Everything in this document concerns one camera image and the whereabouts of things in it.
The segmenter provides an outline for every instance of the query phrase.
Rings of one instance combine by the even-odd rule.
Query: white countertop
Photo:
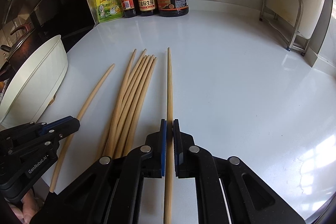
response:
[[[196,145],[238,156],[304,219],[336,190],[336,82],[277,43],[258,18],[190,11],[179,18],[99,24],[68,52],[68,72],[39,121],[77,116],[105,73],[115,68],[81,120],[56,193],[94,160],[135,48],[158,57],[133,147],[166,117],[167,48],[172,50],[174,118]],[[50,183],[53,167],[43,176]],[[164,180],[145,179],[139,224],[162,223]],[[174,180],[172,223],[198,222],[194,179]]]

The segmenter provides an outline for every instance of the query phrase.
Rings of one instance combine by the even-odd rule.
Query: metal rack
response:
[[[295,20],[293,30],[288,30],[279,22],[279,15],[274,11],[272,11],[271,9],[269,9],[268,7],[266,7],[266,1],[267,0],[263,0],[259,20],[267,22],[271,27],[273,27],[278,32],[281,39],[285,42],[287,46],[286,50],[290,51],[290,49],[294,49],[301,52],[301,55],[304,56],[308,49],[309,39],[303,37],[299,32],[299,27],[303,13],[303,1],[298,0],[299,9],[297,12],[297,17]],[[265,12],[270,14],[271,16],[270,17],[266,16]]]

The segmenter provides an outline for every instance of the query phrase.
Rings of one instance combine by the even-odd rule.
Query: bundle of chopsticks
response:
[[[141,108],[157,61],[154,55],[145,55],[145,49],[132,68],[136,52],[135,49],[128,63],[114,110],[98,147],[96,159],[101,156],[120,158],[132,149]]]

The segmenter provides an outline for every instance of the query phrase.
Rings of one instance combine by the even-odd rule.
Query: yellow seasoning packet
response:
[[[120,0],[96,0],[99,23],[123,16]]]

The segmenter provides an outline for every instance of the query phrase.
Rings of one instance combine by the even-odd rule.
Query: silver screw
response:
[[[140,150],[141,150],[141,152],[148,153],[149,151],[151,151],[151,147],[149,145],[143,145],[140,148]]]
[[[109,164],[110,163],[110,158],[109,157],[101,157],[100,159],[99,159],[99,163],[100,164],[103,164],[103,165],[105,165],[105,164]]]
[[[231,157],[229,161],[233,165],[238,165],[240,163],[240,160],[237,157]]]
[[[191,147],[189,147],[189,151],[192,153],[198,153],[200,151],[200,148],[196,145],[193,145]]]

